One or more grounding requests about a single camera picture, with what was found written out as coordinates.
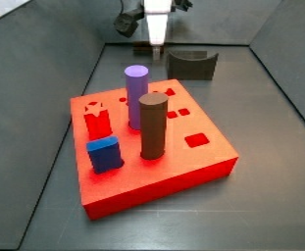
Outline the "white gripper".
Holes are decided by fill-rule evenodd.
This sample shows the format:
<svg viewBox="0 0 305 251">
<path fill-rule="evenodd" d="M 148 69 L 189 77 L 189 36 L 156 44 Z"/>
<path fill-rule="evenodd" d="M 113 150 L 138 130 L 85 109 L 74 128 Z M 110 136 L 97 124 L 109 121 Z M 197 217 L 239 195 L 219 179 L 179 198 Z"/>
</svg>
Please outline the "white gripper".
<svg viewBox="0 0 305 251">
<path fill-rule="evenodd" d="M 149 26 L 149 38 L 153 46 L 153 60 L 160 60 L 161 45 L 165 42 L 168 14 L 172 0 L 144 0 L 145 15 Z"/>
</svg>

